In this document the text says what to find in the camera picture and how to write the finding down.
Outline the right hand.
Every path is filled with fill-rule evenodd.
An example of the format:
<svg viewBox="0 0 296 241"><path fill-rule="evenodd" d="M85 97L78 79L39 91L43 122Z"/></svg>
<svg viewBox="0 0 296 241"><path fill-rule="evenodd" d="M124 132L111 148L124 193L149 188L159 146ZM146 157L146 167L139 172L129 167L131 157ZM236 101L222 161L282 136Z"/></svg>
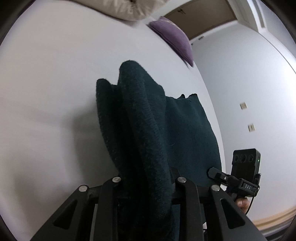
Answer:
<svg viewBox="0 0 296 241"><path fill-rule="evenodd" d="M236 205L242 210L244 214L247 214L250 207L250 201L246 197L238 198L236 200Z"/></svg>

